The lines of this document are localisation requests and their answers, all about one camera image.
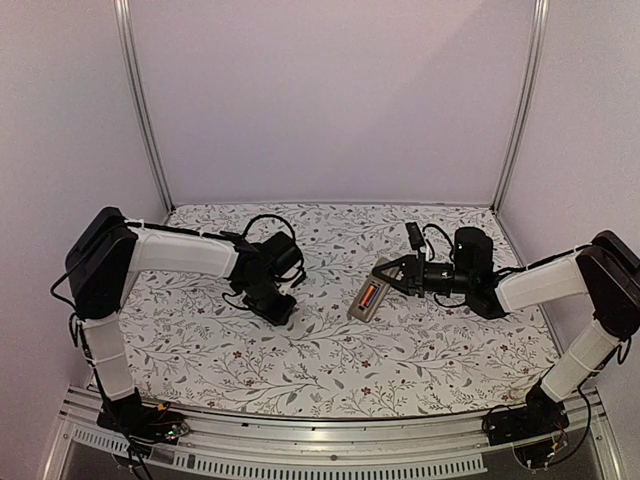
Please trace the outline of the black battery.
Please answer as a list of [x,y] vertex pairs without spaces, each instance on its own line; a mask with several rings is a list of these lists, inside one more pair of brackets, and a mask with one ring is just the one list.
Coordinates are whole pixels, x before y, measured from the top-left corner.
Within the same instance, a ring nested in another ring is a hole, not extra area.
[[379,286],[372,285],[367,298],[366,307],[370,307],[379,295],[381,288]]

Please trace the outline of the orange battery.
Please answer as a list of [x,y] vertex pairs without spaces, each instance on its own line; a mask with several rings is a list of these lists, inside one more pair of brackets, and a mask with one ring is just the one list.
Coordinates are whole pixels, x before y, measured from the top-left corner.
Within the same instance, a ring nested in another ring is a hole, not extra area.
[[362,308],[362,309],[367,308],[366,307],[366,302],[367,302],[367,298],[369,296],[369,291],[370,291],[370,288],[371,288],[372,285],[373,284],[371,284],[371,285],[369,285],[367,287],[367,289],[365,290],[365,292],[364,292],[364,294],[363,294],[363,296],[362,296],[362,298],[360,300],[359,307]]

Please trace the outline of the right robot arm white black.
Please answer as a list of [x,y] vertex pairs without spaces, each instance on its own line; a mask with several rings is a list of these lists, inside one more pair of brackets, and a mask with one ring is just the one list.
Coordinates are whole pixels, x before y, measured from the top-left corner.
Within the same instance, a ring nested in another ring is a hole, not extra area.
[[564,401],[596,375],[639,329],[639,258],[613,232],[525,267],[496,270],[493,241],[481,229],[454,234],[452,258],[429,262],[423,234],[407,226],[413,254],[382,263],[374,277],[408,296],[461,294],[472,312],[488,320],[553,300],[587,295],[593,318],[558,362],[525,396],[524,406],[497,408],[483,418],[490,444],[501,445],[568,427]]

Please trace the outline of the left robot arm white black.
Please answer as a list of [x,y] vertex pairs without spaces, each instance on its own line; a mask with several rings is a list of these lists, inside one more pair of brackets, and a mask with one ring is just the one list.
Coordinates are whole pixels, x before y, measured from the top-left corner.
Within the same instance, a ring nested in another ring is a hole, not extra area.
[[119,319],[127,292],[141,272],[202,274],[229,282],[236,309],[273,326],[288,322],[296,305],[287,288],[305,277],[304,257],[293,229],[263,242],[248,233],[208,233],[126,218],[103,208],[67,253],[63,274],[50,294],[67,283],[69,330],[81,347],[102,398],[97,423],[127,438],[174,443],[188,433],[185,417],[164,402],[144,405],[135,386]]

